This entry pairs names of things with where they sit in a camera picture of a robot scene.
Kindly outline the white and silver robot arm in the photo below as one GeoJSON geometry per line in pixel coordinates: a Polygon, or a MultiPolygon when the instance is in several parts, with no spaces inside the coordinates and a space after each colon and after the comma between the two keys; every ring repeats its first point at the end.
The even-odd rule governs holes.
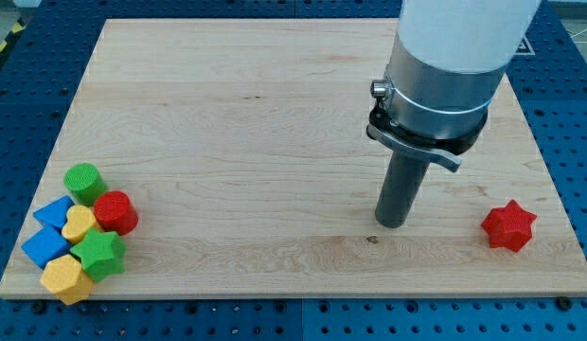
{"type": "Polygon", "coordinates": [[[389,62],[371,84],[368,135],[395,171],[457,171],[539,0],[405,0],[389,62]]]}

